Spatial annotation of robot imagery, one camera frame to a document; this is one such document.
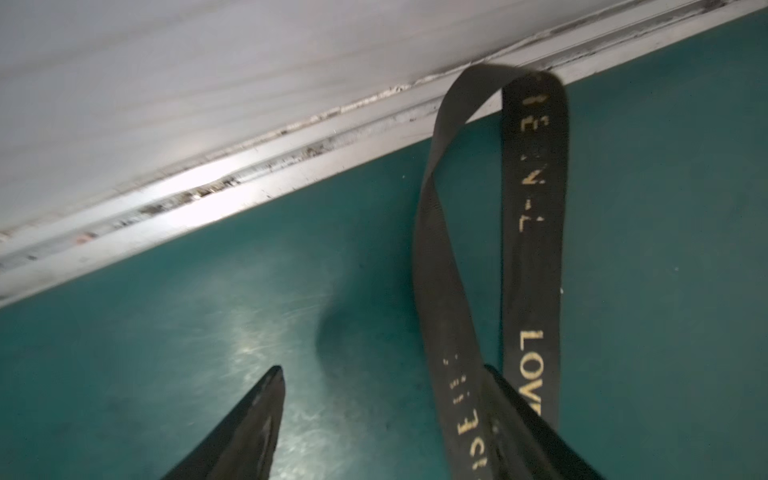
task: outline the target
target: black plastic object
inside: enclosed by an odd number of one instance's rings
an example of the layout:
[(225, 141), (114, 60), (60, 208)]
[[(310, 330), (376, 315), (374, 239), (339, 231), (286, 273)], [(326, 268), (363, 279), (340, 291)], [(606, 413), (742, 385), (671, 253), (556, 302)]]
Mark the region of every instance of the black plastic object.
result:
[(485, 366), (483, 403), (490, 417), (498, 480), (601, 480), (492, 366)]
[(286, 387), (273, 366), (164, 480), (267, 480)]

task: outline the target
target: black fabric strap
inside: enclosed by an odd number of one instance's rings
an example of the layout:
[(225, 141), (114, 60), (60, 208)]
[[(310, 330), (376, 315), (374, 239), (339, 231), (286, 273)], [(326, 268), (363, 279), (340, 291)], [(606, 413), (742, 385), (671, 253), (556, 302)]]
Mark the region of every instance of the black fabric strap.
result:
[(549, 422), (557, 419), (560, 262), (568, 148), (564, 90), (550, 74), (476, 65), (458, 77), (440, 106), (412, 245), (415, 304), (454, 480), (497, 478), (498, 465), (494, 465), (497, 461), (491, 455), (493, 432), (488, 403), (482, 399), (483, 389), (488, 388), (484, 381), (488, 373), (453, 256), (434, 173), (465, 122), (500, 89), (504, 89), (505, 375), (534, 408), (536, 403), (541, 406)]

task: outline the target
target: teal surface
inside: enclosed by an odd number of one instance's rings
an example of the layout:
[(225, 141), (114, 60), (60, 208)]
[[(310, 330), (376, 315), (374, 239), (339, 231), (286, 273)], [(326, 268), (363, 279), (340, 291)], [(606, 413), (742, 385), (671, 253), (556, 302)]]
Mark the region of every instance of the teal surface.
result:
[[(765, 478), (768, 12), (573, 84), (561, 432)], [(273, 478), (448, 478), (409, 289), (422, 142), (0, 310), (0, 478), (158, 478), (274, 363)], [(498, 363), (498, 117), (439, 182)]]

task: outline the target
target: black strap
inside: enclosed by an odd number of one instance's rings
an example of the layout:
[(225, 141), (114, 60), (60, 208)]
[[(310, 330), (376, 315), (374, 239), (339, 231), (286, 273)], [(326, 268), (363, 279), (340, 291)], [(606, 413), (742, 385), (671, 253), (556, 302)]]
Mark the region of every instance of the black strap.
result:
[(503, 89), (505, 375), (557, 420), (561, 239), (568, 112), (556, 77), (500, 65), (465, 70), (440, 106), (416, 211), (413, 290), (432, 388), (455, 480), (496, 476), (484, 370), (434, 173), (458, 131)]

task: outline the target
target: metal track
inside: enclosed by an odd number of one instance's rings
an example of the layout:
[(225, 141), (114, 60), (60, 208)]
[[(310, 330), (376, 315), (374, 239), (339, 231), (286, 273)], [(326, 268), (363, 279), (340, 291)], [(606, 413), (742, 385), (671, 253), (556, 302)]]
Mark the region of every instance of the metal track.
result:
[[(472, 63), (549, 69), (570, 83), (767, 6), (768, 0), (633, 0)], [(468, 65), (288, 125), (62, 217), (0, 233), (0, 306), (430, 137), (442, 96)], [(473, 119), (500, 108), (497, 95)]]

